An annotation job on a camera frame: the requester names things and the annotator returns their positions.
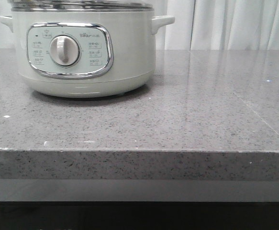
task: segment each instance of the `granite countertop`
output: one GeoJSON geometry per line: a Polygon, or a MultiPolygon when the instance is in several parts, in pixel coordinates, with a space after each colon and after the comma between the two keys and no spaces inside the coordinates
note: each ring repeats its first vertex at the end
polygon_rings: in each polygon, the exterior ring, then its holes
{"type": "Polygon", "coordinates": [[[63,99],[0,49],[0,179],[279,181],[279,51],[158,51],[145,86],[63,99]]]}

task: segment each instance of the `metal rim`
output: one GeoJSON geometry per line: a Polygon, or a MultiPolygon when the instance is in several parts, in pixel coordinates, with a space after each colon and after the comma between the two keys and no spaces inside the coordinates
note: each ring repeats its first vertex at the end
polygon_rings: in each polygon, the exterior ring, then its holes
{"type": "Polygon", "coordinates": [[[14,12],[121,12],[152,11],[153,6],[118,0],[10,0],[14,12]]]}

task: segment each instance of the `electric hot pot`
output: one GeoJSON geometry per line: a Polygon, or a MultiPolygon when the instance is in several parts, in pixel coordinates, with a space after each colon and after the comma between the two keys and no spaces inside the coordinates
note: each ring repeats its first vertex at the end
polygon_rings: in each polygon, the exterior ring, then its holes
{"type": "Polygon", "coordinates": [[[154,74],[155,34],[174,23],[131,0],[9,0],[18,70],[34,90],[59,97],[124,93],[154,74]]]}

